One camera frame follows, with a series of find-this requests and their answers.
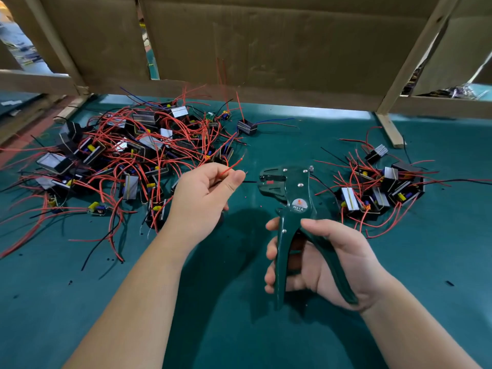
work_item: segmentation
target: green wire stripper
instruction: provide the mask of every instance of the green wire stripper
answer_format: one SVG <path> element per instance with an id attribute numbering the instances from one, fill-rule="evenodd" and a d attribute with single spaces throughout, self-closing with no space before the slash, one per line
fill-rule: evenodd
<path id="1" fill-rule="evenodd" d="M 301 227 L 301 219 L 316 219 L 316 208 L 312 204 L 309 189 L 312 166 L 301 168 L 286 166 L 264 169 L 259 177 L 258 189 L 262 195 L 274 197 L 285 207 L 278 209 L 280 217 L 278 230 L 278 252 L 275 266 L 275 310 L 283 306 L 287 261 L 294 235 L 302 233 L 325 258 L 335 284 L 348 304 L 358 304 L 358 299 L 350 288 L 345 272 L 332 244 L 324 237 L 312 235 Z"/>

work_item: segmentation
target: forearm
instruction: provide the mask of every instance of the forearm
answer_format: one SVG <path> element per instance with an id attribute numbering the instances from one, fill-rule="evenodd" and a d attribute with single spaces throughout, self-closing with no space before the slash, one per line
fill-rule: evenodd
<path id="1" fill-rule="evenodd" d="M 65 369 L 161 368 L 182 265 L 180 243 L 161 232 L 130 271 Z"/>
<path id="2" fill-rule="evenodd" d="M 396 279 L 362 312 L 391 369 L 473 369 L 476 362 Z"/>

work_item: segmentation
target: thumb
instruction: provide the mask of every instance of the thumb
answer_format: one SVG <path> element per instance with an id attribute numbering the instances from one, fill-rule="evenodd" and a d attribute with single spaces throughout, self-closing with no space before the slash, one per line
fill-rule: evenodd
<path id="1" fill-rule="evenodd" d="M 302 219 L 301 226 L 314 235 L 326 237 L 333 247 L 353 254 L 372 252 L 362 233 L 333 220 Z"/>
<path id="2" fill-rule="evenodd" d="M 232 193 L 246 178 L 246 173 L 241 170 L 232 171 L 209 195 L 215 201 L 225 206 Z"/>

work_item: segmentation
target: workbench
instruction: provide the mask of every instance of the workbench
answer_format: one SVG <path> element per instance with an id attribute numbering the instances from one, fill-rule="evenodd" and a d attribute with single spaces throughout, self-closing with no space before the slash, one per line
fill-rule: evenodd
<path id="1" fill-rule="evenodd" d="M 210 109 L 221 103 L 211 101 Z M 85 105 L 104 112 L 130 105 L 123 96 L 106 96 Z M 367 112 L 242 104 L 250 121 L 289 118 L 297 128 L 264 125 L 255 136 L 244 136 L 232 161 L 248 153 L 238 167 L 248 179 L 262 168 L 282 164 L 314 165 L 325 183 L 336 171 L 313 159 L 336 163 L 336 155 L 353 151 L 377 125 Z M 203 105 L 197 108 L 207 109 Z M 79 111 L 84 124 L 97 115 Z M 435 159 L 425 167 L 440 179 L 492 179 L 489 120 L 394 117 L 407 141 L 412 161 Z M 235 122 L 227 125 L 235 129 Z M 55 127 L 40 137 L 52 145 Z M 379 129 L 370 143 L 389 142 Z M 405 158 L 403 150 L 390 153 Z M 27 156 L 19 154 L 17 159 Z M 392 162 L 383 159 L 383 165 Z M 0 172 L 0 189 L 17 179 L 18 168 Z M 426 186 L 425 195 L 389 233 L 370 240 L 381 264 L 398 278 L 483 367 L 492 367 L 492 186 L 454 182 L 452 187 Z M 324 190 L 312 181 L 313 191 Z M 41 199 L 9 205 L 29 192 L 14 188 L 0 194 L 2 218 L 39 208 Z M 92 198 L 70 198 L 73 207 L 86 207 Z M 333 211 L 329 193 L 316 197 L 326 217 Z M 190 254 L 181 275 L 176 311 L 164 360 L 165 368 L 381 368 L 384 361 L 358 314 L 330 305 L 311 292 L 290 293 L 286 305 L 274 311 L 273 296 L 264 291 L 269 265 L 266 245 L 275 233 L 265 223 L 278 203 L 263 197 L 255 184 L 243 184 L 229 201 L 225 221 Z M 93 240 L 108 231 L 108 217 L 86 213 L 55 218 L 15 253 L 0 260 L 0 362 L 4 368 L 59 368 L 100 316 L 131 267 L 155 237 L 139 227 L 143 210 L 128 216 L 115 236 L 126 262 L 115 260 L 103 242 L 80 271 Z M 31 228 L 30 214 L 0 226 L 2 249 Z"/>

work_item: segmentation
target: hand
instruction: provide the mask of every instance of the hand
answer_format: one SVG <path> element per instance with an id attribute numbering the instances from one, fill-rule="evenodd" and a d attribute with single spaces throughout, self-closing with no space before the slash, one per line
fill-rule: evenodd
<path id="1" fill-rule="evenodd" d="M 335 248 L 345 271 L 348 283 L 359 299 L 356 306 L 349 305 L 335 285 L 332 273 L 325 259 L 314 245 L 303 237 L 294 237 L 291 250 L 301 250 L 289 256 L 290 270 L 301 270 L 299 274 L 287 277 L 286 291 L 310 289 L 331 303 L 348 310 L 364 311 L 370 308 L 387 289 L 391 275 L 379 264 L 366 238 L 358 231 L 332 220 L 302 219 L 301 225 L 313 235 L 324 236 Z M 277 230 L 279 218 L 270 220 L 268 230 Z M 274 260 L 277 255 L 277 237 L 267 246 L 267 258 Z M 265 291 L 274 292 L 275 262 L 265 274 Z"/>
<path id="2" fill-rule="evenodd" d="M 161 233 L 171 232 L 188 253 L 212 232 L 222 210 L 229 210 L 227 200 L 246 177 L 243 171 L 234 170 L 220 176 L 227 168 L 207 163 L 180 177 Z"/>

